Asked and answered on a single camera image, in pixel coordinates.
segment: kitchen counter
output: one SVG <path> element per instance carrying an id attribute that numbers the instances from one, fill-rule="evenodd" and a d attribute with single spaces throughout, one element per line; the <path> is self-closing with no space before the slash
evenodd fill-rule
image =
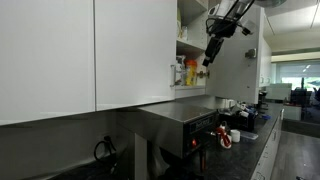
<path id="1" fill-rule="evenodd" d="M 222 148 L 216 141 L 207 147 L 207 170 L 202 173 L 208 180 L 249 180 L 255 170 L 259 158 L 264 150 L 272 128 L 282 109 L 282 104 L 268 103 L 265 114 L 271 119 L 263 120 L 259 117 L 255 121 L 254 133 L 259 137 L 250 140 L 241 137 L 239 143 L 232 143 L 231 149 Z M 193 157 L 193 163 L 187 165 L 188 169 L 199 169 L 198 153 Z"/>

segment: desk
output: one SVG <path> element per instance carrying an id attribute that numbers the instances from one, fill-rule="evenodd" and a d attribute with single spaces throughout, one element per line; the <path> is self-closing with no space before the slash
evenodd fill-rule
<path id="1" fill-rule="evenodd" d="M 284 115 L 283 118 L 289 120 L 301 120 L 301 106 L 299 105 L 291 105 L 291 104 L 284 104 Z"/>

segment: floor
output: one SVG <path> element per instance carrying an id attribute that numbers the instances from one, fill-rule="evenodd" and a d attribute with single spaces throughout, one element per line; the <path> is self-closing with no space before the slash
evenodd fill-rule
<path id="1" fill-rule="evenodd" d="M 283 131 L 271 180 L 320 180 L 320 139 Z"/>

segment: countertop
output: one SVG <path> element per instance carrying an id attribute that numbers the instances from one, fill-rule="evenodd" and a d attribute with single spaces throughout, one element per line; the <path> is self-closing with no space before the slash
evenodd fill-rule
<path id="1" fill-rule="evenodd" d="M 200 173 L 197 168 L 200 167 L 198 154 L 194 155 L 193 164 L 189 164 L 188 168 L 199 169 L 197 174 L 204 175 L 206 180 L 250 180 L 283 107 L 282 104 L 268 105 L 268 110 L 263 111 L 271 119 L 256 118 L 254 133 L 259 135 L 256 140 L 241 137 L 239 143 L 232 143 L 231 149 L 224 149 L 213 141 L 207 147 L 206 171 Z"/>

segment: robotic arm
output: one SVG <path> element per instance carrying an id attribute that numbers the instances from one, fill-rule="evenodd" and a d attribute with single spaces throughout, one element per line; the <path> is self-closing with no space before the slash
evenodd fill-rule
<path id="1" fill-rule="evenodd" d="M 206 21 L 207 34 L 211 37 L 205 51 L 203 66 L 213 63 L 219 53 L 224 38 L 230 38 L 237 27 L 242 28 L 242 33 L 247 36 L 253 34 L 255 25 L 251 21 L 241 24 L 239 20 L 253 4 L 261 7 L 276 7 L 286 0 L 222 0 L 220 4 L 209 10 Z"/>

